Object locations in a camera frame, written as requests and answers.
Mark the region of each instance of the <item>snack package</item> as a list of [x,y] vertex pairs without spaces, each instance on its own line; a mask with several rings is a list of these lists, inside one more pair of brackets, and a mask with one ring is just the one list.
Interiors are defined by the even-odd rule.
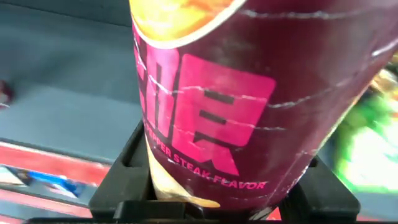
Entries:
[[205,218],[272,211],[398,46],[396,0],[130,7],[157,196]]

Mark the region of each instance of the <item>store shelf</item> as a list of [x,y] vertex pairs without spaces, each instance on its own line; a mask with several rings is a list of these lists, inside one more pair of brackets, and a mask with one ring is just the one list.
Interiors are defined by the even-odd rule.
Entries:
[[131,28],[0,3],[0,58],[0,140],[112,164],[141,118]]
[[51,212],[48,210],[34,208],[26,205],[18,205],[12,202],[2,202],[0,201],[0,216],[13,218],[15,220],[26,220],[35,217],[49,217],[49,218],[66,218],[74,217],[67,214],[62,214],[58,212]]
[[[71,215],[74,217],[85,217],[91,218],[91,212],[88,208],[79,207],[76,205],[70,205],[67,203],[56,202],[49,199],[40,197],[33,197],[31,195],[20,194],[9,190],[0,189],[0,202],[9,202],[15,205],[15,209],[23,209],[25,207],[39,208],[50,212],[61,213],[64,215]],[[16,216],[8,215],[8,208],[0,205],[0,215],[9,217],[19,218]]]
[[95,193],[96,187],[86,186],[81,195],[78,198],[68,197],[62,194],[56,194],[51,192],[46,186],[36,180],[33,180],[29,186],[13,186],[13,185],[1,185],[0,189],[8,190],[20,194],[26,194],[33,197],[40,197],[56,202],[67,203],[70,205],[76,205],[81,207],[88,207],[88,202]]
[[0,164],[45,174],[65,176],[70,180],[99,186],[109,166],[51,152],[0,142]]

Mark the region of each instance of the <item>gray floor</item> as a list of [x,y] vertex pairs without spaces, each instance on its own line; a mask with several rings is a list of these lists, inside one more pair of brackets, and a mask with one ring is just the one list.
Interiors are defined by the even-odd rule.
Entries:
[[0,138],[111,164],[141,118],[131,28],[0,4]]

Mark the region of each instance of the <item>snack canister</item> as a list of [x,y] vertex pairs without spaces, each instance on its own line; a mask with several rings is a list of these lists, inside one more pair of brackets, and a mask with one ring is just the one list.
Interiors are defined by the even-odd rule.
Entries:
[[152,180],[271,211],[398,46],[396,0],[130,0]]

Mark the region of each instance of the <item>yellow chip graphic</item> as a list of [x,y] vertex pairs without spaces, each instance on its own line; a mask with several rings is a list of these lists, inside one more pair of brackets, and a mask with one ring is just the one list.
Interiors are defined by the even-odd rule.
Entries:
[[129,0],[133,23],[148,44],[174,48],[206,35],[245,0]]

